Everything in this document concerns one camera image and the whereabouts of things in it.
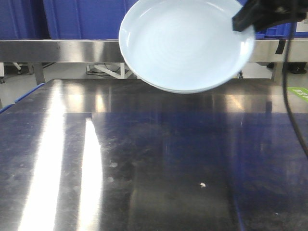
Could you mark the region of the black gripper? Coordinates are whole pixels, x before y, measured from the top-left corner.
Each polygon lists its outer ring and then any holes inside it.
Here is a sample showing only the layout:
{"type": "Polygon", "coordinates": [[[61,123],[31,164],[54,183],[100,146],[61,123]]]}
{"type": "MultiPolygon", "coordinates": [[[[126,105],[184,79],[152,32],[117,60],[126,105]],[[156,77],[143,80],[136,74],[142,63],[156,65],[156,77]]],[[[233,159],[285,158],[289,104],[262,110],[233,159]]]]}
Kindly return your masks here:
{"type": "Polygon", "coordinates": [[[233,30],[242,32],[254,25],[255,31],[286,24],[297,23],[306,19],[308,14],[307,0],[247,0],[239,12],[232,18],[233,30]]]}

